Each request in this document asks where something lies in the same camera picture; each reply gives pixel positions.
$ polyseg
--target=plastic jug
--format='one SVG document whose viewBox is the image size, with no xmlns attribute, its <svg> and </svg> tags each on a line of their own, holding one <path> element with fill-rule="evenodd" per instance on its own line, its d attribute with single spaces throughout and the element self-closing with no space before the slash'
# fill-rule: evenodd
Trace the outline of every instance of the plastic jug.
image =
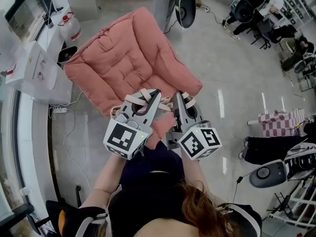
<svg viewBox="0 0 316 237">
<path fill-rule="evenodd" d="M 66 45 L 74 45 L 74 42 L 81 35 L 81 26 L 78 19 L 74 17 L 74 13 L 68 12 L 67 15 L 63 17 L 63 22 L 58 25 L 60 26 L 60 33 L 64 37 Z"/>
</svg>

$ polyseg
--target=tufted cushion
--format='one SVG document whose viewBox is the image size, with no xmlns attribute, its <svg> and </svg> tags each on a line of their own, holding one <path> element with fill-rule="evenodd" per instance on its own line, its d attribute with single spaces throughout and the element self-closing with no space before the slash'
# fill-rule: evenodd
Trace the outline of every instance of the tufted cushion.
<svg viewBox="0 0 316 237">
<path fill-rule="evenodd" d="M 98 32 L 64 67 L 67 77 L 104 115 L 120 105 L 127 94 L 158 88 L 163 97 L 176 90 L 196 95 L 202 88 L 175 56 L 152 14 L 139 8 Z M 146 146 L 154 149 L 174 124 L 172 113 L 154 121 Z"/>
</svg>

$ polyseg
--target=pink and white checkered cloth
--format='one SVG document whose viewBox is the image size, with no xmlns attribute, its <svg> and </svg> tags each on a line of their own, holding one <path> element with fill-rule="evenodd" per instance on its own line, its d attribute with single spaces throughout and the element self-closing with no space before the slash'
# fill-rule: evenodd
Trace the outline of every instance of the pink and white checkered cloth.
<svg viewBox="0 0 316 237">
<path fill-rule="evenodd" d="M 304 109 L 294 109 L 289 113 L 275 111 L 274 114 L 260 114 L 259 123 L 263 127 L 264 137 L 293 136 L 295 128 L 304 121 Z"/>
</svg>

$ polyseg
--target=dark blue pants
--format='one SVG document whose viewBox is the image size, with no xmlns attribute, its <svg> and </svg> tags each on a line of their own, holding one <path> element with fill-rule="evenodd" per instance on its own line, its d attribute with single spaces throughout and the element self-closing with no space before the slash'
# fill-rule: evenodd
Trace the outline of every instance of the dark blue pants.
<svg viewBox="0 0 316 237">
<path fill-rule="evenodd" d="M 164 171 L 170 174 L 175 182 L 181 182 L 184 178 L 184 170 L 181 158 L 159 141 L 154 150 L 143 147 L 144 156 L 138 152 L 132 160 L 126 162 L 120 179 L 122 187 L 127 183 L 140 179 L 152 171 Z"/>
</svg>

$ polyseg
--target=power strip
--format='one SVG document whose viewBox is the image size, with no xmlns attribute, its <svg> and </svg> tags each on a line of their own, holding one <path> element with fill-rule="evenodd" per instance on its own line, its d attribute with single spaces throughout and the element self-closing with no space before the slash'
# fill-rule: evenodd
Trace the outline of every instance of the power strip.
<svg viewBox="0 0 316 237">
<path fill-rule="evenodd" d="M 67 108 L 54 108 L 53 113 L 66 113 Z"/>
</svg>

